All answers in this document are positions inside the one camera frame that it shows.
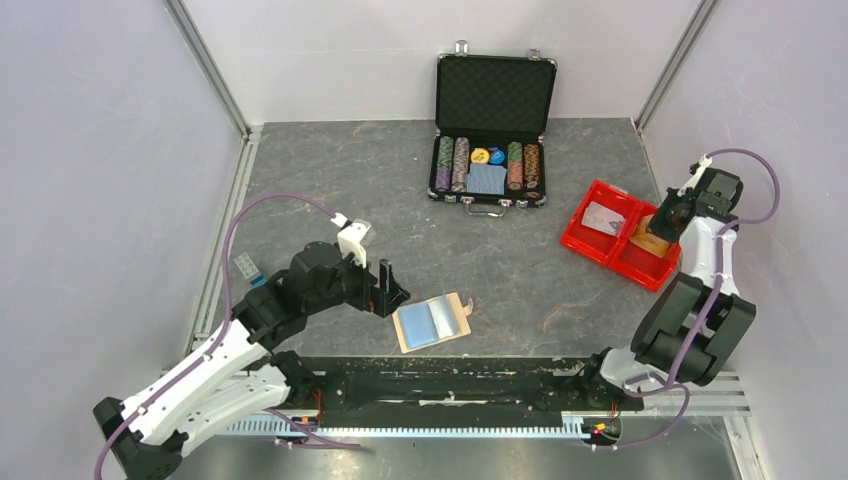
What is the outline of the beige leather card holder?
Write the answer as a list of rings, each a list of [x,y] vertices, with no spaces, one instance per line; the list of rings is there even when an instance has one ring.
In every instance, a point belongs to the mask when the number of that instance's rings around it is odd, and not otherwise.
[[[400,351],[406,354],[469,335],[473,308],[473,300],[464,303],[457,292],[400,307],[392,315]]]

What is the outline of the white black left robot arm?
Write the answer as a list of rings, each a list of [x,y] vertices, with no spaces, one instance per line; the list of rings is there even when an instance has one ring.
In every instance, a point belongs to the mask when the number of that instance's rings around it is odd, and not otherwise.
[[[381,260],[379,275],[335,244],[312,242],[288,268],[249,290],[201,348],[138,394],[93,409],[129,479],[166,479],[182,460],[236,422],[286,403],[306,405],[314,375],[278,352],[308,318],[343,304],[386,318],[410,297]]]

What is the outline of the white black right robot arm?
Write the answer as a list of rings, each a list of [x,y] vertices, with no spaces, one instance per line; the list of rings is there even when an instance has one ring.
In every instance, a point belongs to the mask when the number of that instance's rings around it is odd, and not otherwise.
[[[735,174],[692,167],[683,187],[667,191],[646,234],[681,249],[680,270],[637,327],[629,348],[608,348],[577,382],[580,400],[602,408],[615,397],[644,396],[650,385],[709,384],[753,323],[732,272],[743,190]]]

